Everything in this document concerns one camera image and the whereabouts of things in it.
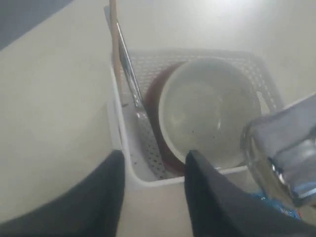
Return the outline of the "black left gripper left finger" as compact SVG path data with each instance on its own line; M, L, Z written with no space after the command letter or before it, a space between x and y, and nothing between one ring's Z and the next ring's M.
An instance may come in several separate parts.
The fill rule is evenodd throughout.
M53 201L0 225L2 237L115 237L125 191L125 159L112 151Z

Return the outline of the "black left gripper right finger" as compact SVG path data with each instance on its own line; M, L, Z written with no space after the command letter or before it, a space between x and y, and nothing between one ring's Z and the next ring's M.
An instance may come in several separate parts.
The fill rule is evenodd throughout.
M189 151L185 195L195 237L314 237L316 228L244 192Z

